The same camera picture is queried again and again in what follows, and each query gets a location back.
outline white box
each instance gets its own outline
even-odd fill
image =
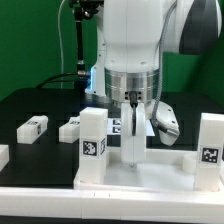
[[[203,113],[194,190],[218,191],[224,143],[224,115]]]
[[[85,183],[103,183],[106,174],[108,110],[86,108],[80,113],[79,175]]]
[[[71,117],[59,128],[59,142],[73,143],[79,138],[80,117]]]
[[[80,137],[95,139],[107,135],[108,110],[87,107],[80,112]]]
[[[47,130],[47,116],[33,116],[17,129],[17,142],[32,144]]]

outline white foam block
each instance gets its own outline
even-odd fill
[[[17,129],[17,142],[32,144],[47,130],[47,116],[33,116]]]
[[[186,153],[183,157],[182,169],[189,174],[195,174],[197,164],[197,152]]]
[[[79,174],[85,183],[103,183],[106,174],[108,110],[86,108],[80,113]]]
[[[198,142],[195,190],[219,190],[223,144],[224,115],[203,113]]]
[[[9,162],[9,146],[0,145],[0,172]]]
[[[73,143],[79,138],[80,117],[71,117],[59,128],[59,142]]]
[[[107,135],[108,110],[87,107],[80,112],[80,138],[100,138]]]

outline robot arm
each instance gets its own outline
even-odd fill
[[[89,18],[98,13],[98,6],[103,5],[100,12],[103,11],[103,20],[100,20],[103,22],[103,35],[99,40],[105,41],[106,56],[104,55],[105,61],[103,61],[105,70],[99,70],[105,77],[106,95],[114,101],[115,105],[125,108],[122,110],[124,122],[132,123],[132,125],[122,124],[126,128],[121,130],[123,133],[121,133],[121,146],[124,146],[121,154],[123,161],[134,164],[144,159],[145,150],[145,138],[142,138],[141,149],[137,144],[140,142],[139,122],[142,123],[142,119],[145,119],[142,118],[144,116],[138,116],[138,113],[142,114],[146,108],[144,113],[148,113],[150,117],[149,111],[152,111],[154,102],[157,102],[154,99],[158,95],[156,90],[160,85],[159,71],[161,70],[158,46],[161,43],[167,12],[176,2],[176,8],[167,24],[162,52],[197,55],[214,45],[219,37],[221,13],[218,1],[80,0],[79,2],[83,7],[84,15]],[[100,83],[98,86],[102,86],[102,79],[97,78],[101,76],[95,72],[94,77],[95,85]],[[130,109],[132,93],[136,96],[138,106]],[[172,109],[168,110],[168,105],[159,103],[156,119],[161,141],[172,145],[179,136],[179,130]]]

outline black table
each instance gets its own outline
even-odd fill
[[[196,150],[202,112],[219,113],[224,108],[202,95],[164,93],[162,101],[173,107],[181,135],[172,147],[160,143],[158,135],[147,138],[147,147]],[[78,169],[79,142],[59,143],[58,129],[85,107],[106,108],[109,117],[120,117],[111,104],[91,102],[79,91],[59,89],[21,89],[0,102],[0,144],[10,148],[10,162],[0,173],[0,186],[73,188]],[[49,118],[48,130],[32,145],[17,144],[16,129],[35,115]],[[119,136],[108,136],[108,144],[119,146]],[[73,223],[67,219],[33,219],[0,217],[1,223]]]

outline black cable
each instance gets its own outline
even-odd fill
[[[129,98],[130,98],[130,106],[133,109],[133,113],[132,113],[132,136],[135,136],[136,135],[136,123],[137,123],[136,107],[138,106],[137,93],[136,92],[130,92],[129,93]]]
[[[36,88],[41,89],[44,85],[49,84],[49,83],[56,83],[56,82],[75,82],[75,80],[53,80],[53,81],[46,81],[41,83],[41,85],[38,85]]]
[[[136,106],[135,104],[132,107],[133,109],[133,114],[132,114],[132,136],[136,135],[136,123],[137,123],[137,119],[136,119]]]
[[[46,79],[44,82],[40,83],[39,85],[37,85],[36,88],[41,89],[47,82],[52,81],[54,79],[58,79],[58,78],[66,77],[66,76],[75,76],[75,75],[77,75],[77,74],[76,73],[67,73],[67,74],[55,75],[55,76],[52,76],[52,77]]]
[[[76,41],[77,41],[77,56],[78,56],[78,70],[85,70],[84,53],[83,53],[83,35],[82,35],[82,20],[83,9],[82,7],[74,8],[75,24],[76,24]]]

